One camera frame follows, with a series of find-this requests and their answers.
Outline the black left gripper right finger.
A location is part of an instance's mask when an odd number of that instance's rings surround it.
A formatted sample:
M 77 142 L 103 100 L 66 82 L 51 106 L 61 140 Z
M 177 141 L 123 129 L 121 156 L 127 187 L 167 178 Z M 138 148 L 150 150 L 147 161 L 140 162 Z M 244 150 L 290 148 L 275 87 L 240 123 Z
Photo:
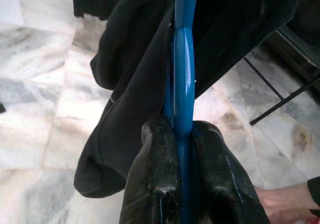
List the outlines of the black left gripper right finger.
M 247 172 L 218 127 L 194 121 L 191 140 L 201 179 L 199 216 L 211 224 L 270 224 Z

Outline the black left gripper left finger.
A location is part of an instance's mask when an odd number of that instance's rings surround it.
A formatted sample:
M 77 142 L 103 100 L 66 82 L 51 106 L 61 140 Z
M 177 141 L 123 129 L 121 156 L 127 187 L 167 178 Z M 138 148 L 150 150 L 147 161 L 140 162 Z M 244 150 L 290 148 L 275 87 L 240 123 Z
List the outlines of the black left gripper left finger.
M 119 224 L 180 224 L 179 161 L 169 119 L 146 121 L 141 143 L 126 180 Z

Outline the black garment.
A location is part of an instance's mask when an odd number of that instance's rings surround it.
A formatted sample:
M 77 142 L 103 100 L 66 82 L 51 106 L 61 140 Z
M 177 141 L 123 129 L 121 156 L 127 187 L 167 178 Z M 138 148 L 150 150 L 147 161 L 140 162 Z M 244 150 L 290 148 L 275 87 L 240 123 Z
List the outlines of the black garment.
M 90 67 L 112 92 L 78 161 L 75 189 L 104 198 L 124 189 L 141 129 L 163 110 L 175 0 L 73 0 L 74 14 L 106 20 Z M 203 94 L 272 32 L 298 0 L 196 0 L 192 26 L 195 93 Z

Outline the blue plastic hanger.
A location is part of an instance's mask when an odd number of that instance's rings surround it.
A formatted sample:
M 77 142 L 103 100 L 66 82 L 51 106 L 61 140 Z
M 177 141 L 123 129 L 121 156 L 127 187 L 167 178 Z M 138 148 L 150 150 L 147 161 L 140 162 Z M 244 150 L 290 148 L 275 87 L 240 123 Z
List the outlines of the blue plastic hanger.
M 195 224 L 192 211 L 191 142 L 195 101 L 195 56 L 192 24 L 196 0 L 175 0 L 171 43 L 173 74 L 168 76 L 164 113 L 176 137 L 181 183 L 180 224 Z

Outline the person bare foot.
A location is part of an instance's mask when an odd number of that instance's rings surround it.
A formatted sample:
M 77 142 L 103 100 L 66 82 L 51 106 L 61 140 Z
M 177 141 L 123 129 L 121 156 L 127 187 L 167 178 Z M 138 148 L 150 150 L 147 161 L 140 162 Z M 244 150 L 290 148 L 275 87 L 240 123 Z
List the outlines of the person bare foot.
M 255 187 L 270 224 L 320 224 L 320 176 L 274 190 Z

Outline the black folding chair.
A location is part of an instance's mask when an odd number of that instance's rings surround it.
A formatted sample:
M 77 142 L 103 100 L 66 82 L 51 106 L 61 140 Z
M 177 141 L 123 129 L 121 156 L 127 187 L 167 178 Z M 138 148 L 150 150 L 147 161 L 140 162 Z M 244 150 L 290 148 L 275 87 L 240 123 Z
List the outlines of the black folding chair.
M 283 97 L 262 73 L 258 71 L 252 62 L 245 57 L 244 61 L 248 66 L 279 98 L 279 103 L 249 122 L 252 126 L 308 89 L 314 89 L 320 93 L 320 47 L 306 42 L 287 26 L 283 26 L 276 30 L 264 41 L 264 43 L 276 56 L 282 59 L 293 71 L 295 71 L 298 76 L 304 80 L 304 83 L 299 89 L 290 93 L 289 96 Z

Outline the black round laundry basket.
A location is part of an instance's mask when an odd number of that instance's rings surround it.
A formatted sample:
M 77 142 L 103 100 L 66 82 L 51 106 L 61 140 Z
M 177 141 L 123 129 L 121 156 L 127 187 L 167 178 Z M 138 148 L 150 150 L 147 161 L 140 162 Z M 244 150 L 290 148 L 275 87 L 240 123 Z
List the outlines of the black round laundry basket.
M 306 42 L 320 47 L 320 0 L 298 0 L 289 26 Z

